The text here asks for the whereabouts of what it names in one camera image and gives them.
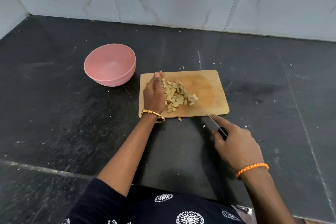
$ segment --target dark blue sleeve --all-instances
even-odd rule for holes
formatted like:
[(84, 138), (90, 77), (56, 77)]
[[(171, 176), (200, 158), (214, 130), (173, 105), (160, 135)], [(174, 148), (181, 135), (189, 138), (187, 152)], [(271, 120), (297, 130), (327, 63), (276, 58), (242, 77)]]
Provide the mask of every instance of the dark blue sleeve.
[(94, 178), (70, 210), (65, 224), (125, 224), (129, 220), (126, 197)]

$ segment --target diced food pile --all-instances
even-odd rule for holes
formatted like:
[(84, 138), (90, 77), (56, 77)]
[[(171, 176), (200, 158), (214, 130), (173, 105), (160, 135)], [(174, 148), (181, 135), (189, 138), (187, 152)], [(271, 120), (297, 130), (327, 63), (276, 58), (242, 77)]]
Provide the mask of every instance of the diced food pile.
[(193, 105), (198, 98), (195, 94), (192, 96), (186, 91), (182, 83), (178, 80), (168, 82), (162, 78), (162, 87), (165, 93), (167, 112), (174, 112), (180, 105)]

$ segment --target pink bowl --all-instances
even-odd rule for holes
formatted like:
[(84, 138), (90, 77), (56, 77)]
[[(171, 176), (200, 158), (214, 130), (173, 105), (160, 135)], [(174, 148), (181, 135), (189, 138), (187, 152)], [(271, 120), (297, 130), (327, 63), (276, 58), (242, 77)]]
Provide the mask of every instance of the pink bowl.
[(103, 45), (86, 57), (84, 71), (101, 85), (120, 86), (135, 72), (135, 54), (123, 44)]

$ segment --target black knife handle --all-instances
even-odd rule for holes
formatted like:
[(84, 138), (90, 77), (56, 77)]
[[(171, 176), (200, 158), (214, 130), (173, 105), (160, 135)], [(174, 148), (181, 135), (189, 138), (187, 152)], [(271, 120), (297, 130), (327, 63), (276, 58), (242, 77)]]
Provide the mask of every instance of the black knife handle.
[(219, 129), (218, 129), (218, 132), (220, 133), (220, 135), (222, 136), (222, 138), (224, 139), (224, 141), (226, 140), (226, 138), (227, 138), (227, 136), (223, 133), (223, 131), (224, 131), (224, 133), (225, 134), (227, 134), (228, 135), (228, 132), (225, 130), (225, 128), (223, 128), (223, 127), (220, 127)]

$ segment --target navy blue shirt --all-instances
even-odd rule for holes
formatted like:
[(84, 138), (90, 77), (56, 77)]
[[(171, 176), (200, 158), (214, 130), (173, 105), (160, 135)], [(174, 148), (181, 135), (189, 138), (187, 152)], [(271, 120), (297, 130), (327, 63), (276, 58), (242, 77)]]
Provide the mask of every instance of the navy blue shirt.
[(62, 224), (244, 223), (235, 209), (189, 194), (162, 194), (135, 204), (93, 179)]

